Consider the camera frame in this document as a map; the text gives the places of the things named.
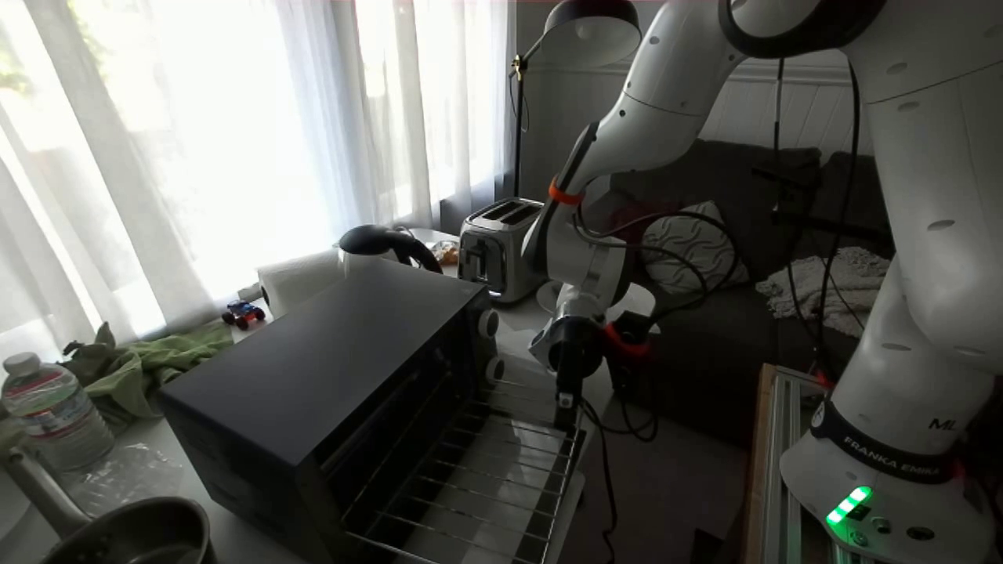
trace black toaster oven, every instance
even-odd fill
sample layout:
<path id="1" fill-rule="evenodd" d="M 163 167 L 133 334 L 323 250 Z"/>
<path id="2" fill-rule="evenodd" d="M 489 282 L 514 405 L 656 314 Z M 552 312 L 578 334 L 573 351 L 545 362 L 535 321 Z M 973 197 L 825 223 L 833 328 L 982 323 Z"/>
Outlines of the black toaster oven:
<path id="1" fill-rule="evenodd" d="M 166 385 L 158 407 L 221 508 L 310 564 L 367 562 L 353 538 L 480 396 L 489 318 L 473 282 L 352 273 Z"/>

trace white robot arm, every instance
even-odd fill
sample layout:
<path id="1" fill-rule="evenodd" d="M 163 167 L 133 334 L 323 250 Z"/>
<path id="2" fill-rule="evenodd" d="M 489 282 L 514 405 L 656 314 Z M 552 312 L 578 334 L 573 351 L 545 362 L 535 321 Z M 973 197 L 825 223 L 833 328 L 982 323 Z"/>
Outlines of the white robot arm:
<path id="1" fill-rule="evenodd" d="M 595 175 L 651 171 L 695 141 L 742 57 L 842 47 L 871 123 L 896 238 L 859 351 L 781 457 L 791 491 L 877 562 L 986 562 L 994 525 L 951 444 L 1003 370 L 1003 4 L 668 0 L 613 111 L 584 131 L 522 256 L 560 282 L 532 356 L 573 407 L 599 368 L 573 342 L 617 298 L 624 241 L 577 229 Z"/>

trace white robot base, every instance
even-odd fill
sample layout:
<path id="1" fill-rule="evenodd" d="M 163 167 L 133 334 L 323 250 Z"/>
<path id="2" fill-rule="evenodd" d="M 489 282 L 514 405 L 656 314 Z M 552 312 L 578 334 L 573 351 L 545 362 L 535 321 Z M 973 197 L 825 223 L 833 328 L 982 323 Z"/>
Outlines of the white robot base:
<path id="1" fill-rule="evenodd" d="M 890 564 L 994 564 L 994 517 L 961 473 L 923 486 L 859 465 L 805 432 L 781 457 L 783 486 L 847 553 Z"/>

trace sheer curtain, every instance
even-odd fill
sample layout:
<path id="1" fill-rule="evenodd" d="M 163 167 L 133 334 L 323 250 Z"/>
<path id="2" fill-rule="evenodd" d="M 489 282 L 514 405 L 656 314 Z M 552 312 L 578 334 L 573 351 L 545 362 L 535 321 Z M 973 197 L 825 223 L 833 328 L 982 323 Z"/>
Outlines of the sheer curtain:
<path id="1" fill-rule="evenodd" d="M 509 12 L 0 0 L 0 358 L 147 337 L 356 223 L 486 202 Z"/>

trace oven rack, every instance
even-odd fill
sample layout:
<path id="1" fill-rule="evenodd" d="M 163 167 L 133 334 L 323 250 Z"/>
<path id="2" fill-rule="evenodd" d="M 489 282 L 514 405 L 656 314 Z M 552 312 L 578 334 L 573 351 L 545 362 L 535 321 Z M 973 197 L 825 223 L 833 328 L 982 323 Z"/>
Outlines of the oven rack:
<path id="1" fill-rule="evenodd" d="M 560 511 L 577 502 L 570 477 L 584 432 L 532 421 L 542 405 L 552 405 L 552 380 L 540 374 L 489 383 L 384 508 L 352 505 L 342 526 L 384 562 L 555 562 Z"/>

